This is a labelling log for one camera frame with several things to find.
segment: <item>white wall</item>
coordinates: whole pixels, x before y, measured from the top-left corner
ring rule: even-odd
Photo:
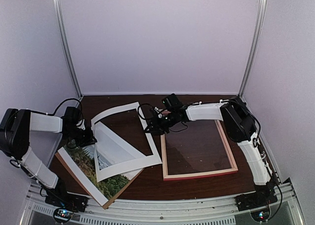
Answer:
[[[0,11],[0,119],[7,108],[53,112],[75,97],[52,0],[0,0]],[[56,135],[32,134],[30,140],[47,163]],[[2,152],[0,168],[0,223],[13,225],[30,180]]]
[[[315,213],[315,0],[268,0],[245,99],[308,224]]]
[[[235,94],[259,0],[61,0],[84,94]]]

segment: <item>wire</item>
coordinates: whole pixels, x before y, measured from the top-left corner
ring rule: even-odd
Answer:
[[[31,110],[32,113],[38,113],[38,114],[43,114],[43,115],[47,115],[47,116],[55,116],[55,114],[57,113],[58,109],[67,101],[71,101],[71,100],[74,100],[74,101],[77,101],[80,105],[80,117],[82,118],[82,122],[80,125],[78,125],[78,127],[80,127],[82,124],[83,124],[83,120],[84,120],[84,117],[83,117],[83,107],[82,107],[82,103],[80,100],[78,100],[77,98],[67,98],[65,99],[64,101],[62,101],[58,106],[57,108],[55,109],[55,111],[53,113],[43,113],[43,112],[39,112],[39,111],[34,111],[34,110]]]
[[[140,105],[138,106],[138,108],[137,108],[137,113],[138,113],[138,115],[139,115],[139,117],[140,117],[141,119],[146,120],[146,121],[149,121],[149,120],[151,120],[153,117],[151,117],[151,118],[145,118],[145,117],[141,116],[141,114],[139,113],[139,109],[140,109],[142,106],[145,106],[145,105],[148,105],[148,106],[151,107],[151,109],[154,109],[154,107],[153,107],[152,105],[150,105],[149,103],[143,103],[143,104],[140,104]]]
[[[181,122],[182,123],[182,125],[184,125],[185,126],[185,128],[184,129],[181,129],[181,130],[171,130],[171,129],[169,129],[171,132],[181,132],[181,131],[184,131],[184,130],[186,130],[187,128],[188,128],[188,125],[186,125],[184,122]]]
[[[16,159],[12,159],[12,160],[10,160],[9,161],[10,162],[10,164],[13,166],[13,167],[16,167],[16,168],[20,168],[20,164],[19,164],[19,162],[16,160]]]
[[[71,101],[71,100],[77,101],[77,102],[79,103],[79,105],[80,105],[80,110],[81,110],[81,112],[82,112],[82,103],[81,103],[80,100],[78,100],[77,98],[67,98],[67,99],[65,99],[64,101],[62,101],[62,102],[57,106],[57,108],[55,109],[55,111],[54,111],[53,113],[48,114],[48,116],[55,116],[55,114],[57,113],[58,109],[59,109],[65,102]]]
[[[44,189],[44,188],[42,187],[42,188],[40,189],[40,191],[39,191],[40,196],[41,196],[41,197],[48,197],[47,195],[42,195],[43,189]]]
[[[275,213],[274,213],[270,218],[268,218],[268,221],[270,221],[270,220],[278,213],[278,211],[280,210],[280,207],[281,207],[281,205],[282,205],[282,201],[283,201],[283,197],[284,197],[284,196],[283,196],[283,194],[282,194],[282,191],[281,191],[281,189],[280,189],[278,183],[276,182],[276,180],[275,180],[275,179],[273,178],[273,176],[271,175],[269,169],[268,169],[267,167],[266,167],[266,169],[267,169],[267,171],[268,171],[268,174],[269,174],[270,178],[271,178],[271,179],[274,181],[274,183],[276,184],[276,187],[278,188],[278,190],[279,190],[279,192],[280,192],[280,196],[281,196],[280,204],[279,204],[277,210],[275,211]]]

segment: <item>metal frame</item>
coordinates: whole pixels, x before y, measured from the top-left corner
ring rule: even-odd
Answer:
[[[299,208],[296,195],[291,183],[280,185],[283,192],[283,202],[288,201],[296,225],[304,225],[303,215]],[[45,204],[44,198],[39,194],[40,186],[32,183],[27,200],[22,205],[20,225],[29,223],[32,211],[52,215],[55,207]],[[212,224],[212,221],[224,221],[234,218],[238,214],[248,213],[249,210],[239,212],[235,196],[229,195],[217,198],[170,200],[170,201],[144,201],[117,199],[108,209],[104,210],[95,200],[89,197],[85,213],[77,213],[73,218],[78,224],[168,224],[168,225],[202,225]]]
[[[244,95],[244,91],[245,91],[245,88],[248,83],[248,79],[252,70],[252,65],[254,63],[254,59],[255,59],[255,55],[256,55],[257,47],[258,47],[258,41],[261,34],[264,18],[265,18],[266,7],[267,7],[267,0],[260,0],[259,6],[258,6],[257,19],[256,19],[256,26],[255,26],[254,35],[252,38],[252,46],[251,46],[250,54],[247,60],[246,70],[244,73],[241,88],[239,91],[239,96],[241,97]]]
[[[75,71],[74,71],[73,61],[72,61],[70,49],[69,49],[69,44],[68,44],[67,37],[65,34],[61,3],[60,3],[60,0],[53,0],[53,2],[54,2],[56,15],[57,15],[60,35],[61,35],[61,39],[62,39],[62,43],[63,43],[63,52],[64,52],[67,66],[69,69],[70,77],[71,77],[72,83],[74,85],[75,91],[77,93],[77,96],[82,97],[82,93],[80,90],[78,79],[77,79],[77,76],[76,76]]]

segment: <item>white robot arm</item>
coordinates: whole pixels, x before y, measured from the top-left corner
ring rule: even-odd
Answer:
[[[194,104],[188,106],[186,109],[187,117],[190,121],[197,120],[220,120],[223,121],[223,117],[220,108],[225,105],[224,100],[221,103],[209,103],[209,104]],[[271,172],[268,162],[266,161],[266,155],[259,152],[258,147],[254,146],[254,142],[258,140],[257,132],[251,135],[250,140],[244,140],[237,142],[237,145],[243,151],[247,163],[249,164],[253,180],[255,185],[264,186],[270,181],[268,174]]]
[[[256,118],[239,97],[221,100],[219,103],[193,103],[183,105],[175,94],[162,100],[165,109],[152,108],[152,118],[145,132],[152,134],[169,133],[169,128],[177,123],[198,120],[220,120],[224,122],[228,137],[243,151],[253,175],[256,192],[236,197],[239,210],[253,209],[277,201],[275,181],[268,165],[266,154],[260,152],[259,131]]]
[[[85,128],[80,117],[81,111],[75,107],[68,107],[61,118],[28,109],[8,109],[0,123],[0,150],[11,158],[10,163],[23,169],[45,189],[46,203],[73,212],[84,212],[88,199],[67,193],[63,180],[32,151],[29,133],[31,130],[62,133],[64,138],[74,139],[79,147],[95,143],[91,128]]]

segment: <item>wooden table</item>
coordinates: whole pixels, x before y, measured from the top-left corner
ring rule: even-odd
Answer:
[[[164,97],[165,96],[159,95],[85,96],[82,100],[84,118],[90,120],[105,109],[136,101],[140,102],[140,104],[150,103],[153,106],[163,108],[161,100]],[[180,101],[185,104],[196,101],[218,102],[220,99],[226,99],[230,96],[185,95],[178,97]],[[144,114],[148,114],[147,109],[144,109]],[[136,112],[135,114],[121,113],[112,115],[106,118],[103,122],[111,130],[144,154],[150,153],[147,151],[146,138],[143,134]],[[154,136],[154,141],[160,153],[160,137]],[[239,171],[237,173],[199,179],[163,181],[162,165],[156,165],[145,168],[119,198],[136,200],[194,199],[253,191],[252,172],[246,162],[243,152],[236,143],[231,140],[228,140],[228,143],[238,166]],[[56,157],[54,157],[50,169],[65,181],[69,192],[86,194],[61,163],[59,163]]]

